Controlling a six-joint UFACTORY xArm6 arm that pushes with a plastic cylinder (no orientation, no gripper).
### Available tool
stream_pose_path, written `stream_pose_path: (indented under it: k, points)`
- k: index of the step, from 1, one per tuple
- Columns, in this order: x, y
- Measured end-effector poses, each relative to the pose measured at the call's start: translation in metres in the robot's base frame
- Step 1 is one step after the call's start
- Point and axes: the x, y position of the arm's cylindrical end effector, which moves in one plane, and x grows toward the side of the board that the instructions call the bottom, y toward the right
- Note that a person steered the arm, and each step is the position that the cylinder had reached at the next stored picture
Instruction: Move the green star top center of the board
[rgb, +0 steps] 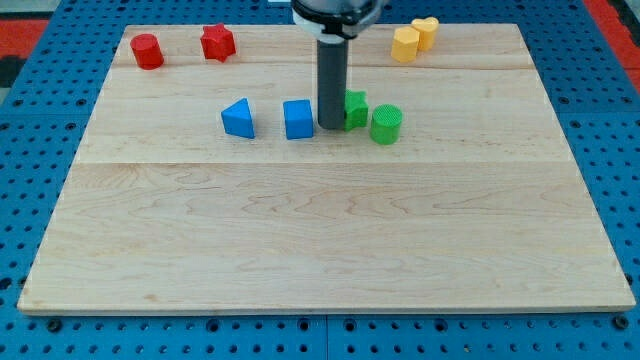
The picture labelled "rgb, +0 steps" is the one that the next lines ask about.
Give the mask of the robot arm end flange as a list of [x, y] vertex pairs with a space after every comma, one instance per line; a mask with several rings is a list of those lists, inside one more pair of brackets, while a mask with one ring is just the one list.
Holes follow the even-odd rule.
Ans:
[[356, 38], [381, 16], [389, 0], [292, 0], [294, 23], [317, 40], [336, 44]]

